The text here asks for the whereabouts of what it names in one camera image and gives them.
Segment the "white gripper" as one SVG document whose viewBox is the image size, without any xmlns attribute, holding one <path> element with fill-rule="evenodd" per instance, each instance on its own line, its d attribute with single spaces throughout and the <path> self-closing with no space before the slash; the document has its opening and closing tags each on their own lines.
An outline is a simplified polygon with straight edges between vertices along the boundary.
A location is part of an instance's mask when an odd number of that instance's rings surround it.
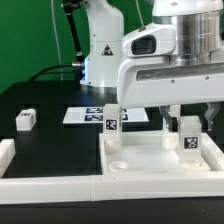
<svg viewBox="0 0 224 224">
<path fill-rule="evenodd" d="M 169 131 L 169 105 L 208 103 L 204 116 L 211 130 L 224 101 L 224 62 L 169 66 L 164 57 L 126 59 L 118 71 L 117 101 L 123 108 L 159 107 Z"/>
</svg>

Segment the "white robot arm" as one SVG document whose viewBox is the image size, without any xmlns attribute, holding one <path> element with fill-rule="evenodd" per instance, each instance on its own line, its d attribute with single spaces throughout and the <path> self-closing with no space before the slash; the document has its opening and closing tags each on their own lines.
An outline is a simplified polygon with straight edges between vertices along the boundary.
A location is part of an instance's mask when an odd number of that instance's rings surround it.
<svg viewBox="0 0 224 224">
<path fill-rule="evenodd" d="M 205 103 L 212 128 L 224 101 L 224 0 L 146 0 L 153 21 L 124 32 L 122 13 L 107 0 L 87 0 L 90 53 L 81 84 L 117 93 L 124 108 L 158 107 L 170 130 L 172 105 Z"/>
</svg>

